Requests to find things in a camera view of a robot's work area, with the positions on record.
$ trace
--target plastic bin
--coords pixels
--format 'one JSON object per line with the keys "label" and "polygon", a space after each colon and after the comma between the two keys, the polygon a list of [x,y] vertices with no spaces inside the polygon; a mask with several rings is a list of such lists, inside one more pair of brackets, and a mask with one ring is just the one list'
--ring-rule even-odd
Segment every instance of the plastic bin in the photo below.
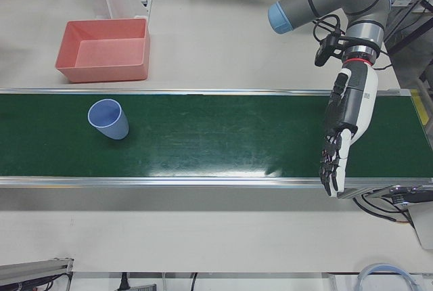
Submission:
{"label": "plastic bin", "polygon": [[144,80],[149,47],[145,18],[68,22],[55,68],[73,83]]}

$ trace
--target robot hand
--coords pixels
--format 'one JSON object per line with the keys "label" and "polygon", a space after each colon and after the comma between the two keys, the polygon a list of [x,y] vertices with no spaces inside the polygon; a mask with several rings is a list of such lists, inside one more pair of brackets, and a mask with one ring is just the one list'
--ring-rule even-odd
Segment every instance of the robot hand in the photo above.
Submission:
{"label": "robot hand", "polygon": [[367,130],[378,90],[378,76],[362,59],[344,63],[325,112],[320,180],[329,196],[344,191],[350,145]]}

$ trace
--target white table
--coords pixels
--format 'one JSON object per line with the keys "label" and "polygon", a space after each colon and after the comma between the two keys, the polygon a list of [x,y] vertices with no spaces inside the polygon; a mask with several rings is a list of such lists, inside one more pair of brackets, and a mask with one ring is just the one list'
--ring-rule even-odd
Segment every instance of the white table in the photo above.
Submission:
{"label": "white table", "polygon": [[[275,34],[275,1],[153,0],[149,79],[71,85],[54,63],[66,22],[93,18],[91,0],[0,0],[0,87],[331,89],[340,61],[314,67],[309,25]],[[391,68],[380,72],[381,90],[397,88]],[[0,210],[0,265],[71,256],[76,271],[433,267],[410,226],[313,189],[3,189]]]}
{"label": "white table", "polygon": [[[274,33],[275,1],[153,0],[149,78],[77,85],[54,64],[67,21],[94,19],[91,0],[0,0],[0,87],[330,90],[341,61],[314,65],[310,24]],[[379,74],[379,90],[399,88],[393,69]]]}

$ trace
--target blue cup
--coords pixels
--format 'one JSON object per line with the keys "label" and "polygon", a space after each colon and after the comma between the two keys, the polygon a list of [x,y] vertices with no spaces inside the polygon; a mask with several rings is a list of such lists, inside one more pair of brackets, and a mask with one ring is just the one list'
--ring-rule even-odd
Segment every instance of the blue cup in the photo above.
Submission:
{"label": "blue cup", "polygon": [[115,140],[128,135],[129,124],[122,106],[114,99],[102,99],[94,103],[87,113],[92,127]]}

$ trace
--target conveyor belt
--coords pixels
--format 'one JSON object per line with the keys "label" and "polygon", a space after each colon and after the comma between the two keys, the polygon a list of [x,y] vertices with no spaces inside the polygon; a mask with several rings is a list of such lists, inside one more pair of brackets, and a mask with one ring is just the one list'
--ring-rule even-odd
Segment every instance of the conveyor belt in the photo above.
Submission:
{"label": "conveyor belt", "polygon": [[[118,100],[127,138],[87,122]],[[0,94],[0,176],[317,177],[326,96]],[[348,177],[433,177],[410,97],[379,97]]]}

